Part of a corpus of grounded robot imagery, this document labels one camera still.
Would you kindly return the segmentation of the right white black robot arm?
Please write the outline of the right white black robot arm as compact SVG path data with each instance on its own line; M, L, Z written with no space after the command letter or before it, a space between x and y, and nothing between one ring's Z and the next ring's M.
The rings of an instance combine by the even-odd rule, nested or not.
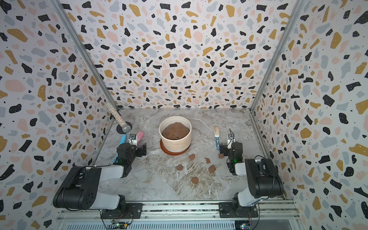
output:
M281 196L284 193L280 179L272 160L262 156L252 159L242 157L242 144L229 142L217 145L219 153L228 157L227 167L232 175L246 176L248 186L242 192L236 193L232 199L232 208L253 207L261 200Z

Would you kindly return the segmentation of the cream ceramic pot with mud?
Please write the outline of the cream ceramic pot with mud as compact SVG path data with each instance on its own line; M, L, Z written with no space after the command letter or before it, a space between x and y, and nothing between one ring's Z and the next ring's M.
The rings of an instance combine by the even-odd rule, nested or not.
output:
M165 140L181 140L185 141L187 147L188 143L192 140L192 125L190 121L184 117L173 116L165 119L159 126L159 134L163 141ZM168 150L172 152L180 152L179 146L176 148L168 143L165 143Z

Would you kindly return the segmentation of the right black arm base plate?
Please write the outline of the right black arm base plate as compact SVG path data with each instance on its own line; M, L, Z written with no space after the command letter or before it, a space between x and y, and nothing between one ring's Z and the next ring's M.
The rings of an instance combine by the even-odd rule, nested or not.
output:
M218 204L220 218L257 218L259 217L256 205L242 207L232 202Z

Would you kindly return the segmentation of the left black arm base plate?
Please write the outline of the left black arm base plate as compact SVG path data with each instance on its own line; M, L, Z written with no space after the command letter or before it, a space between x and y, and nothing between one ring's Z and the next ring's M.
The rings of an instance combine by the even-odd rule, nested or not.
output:
M104 209L102 219L140 219L143 203L126 203L123 209Z

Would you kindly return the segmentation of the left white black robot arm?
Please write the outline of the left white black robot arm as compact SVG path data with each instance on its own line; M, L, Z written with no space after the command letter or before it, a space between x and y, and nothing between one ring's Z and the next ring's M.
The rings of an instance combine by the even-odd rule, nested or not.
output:
M117 158L113 164L72 167L53 198L53 206L69 211L105 209L125 213L125 197L99 192L99 184L127 177L134 160L146 154L146 143L140 147L123 143L117 147Z

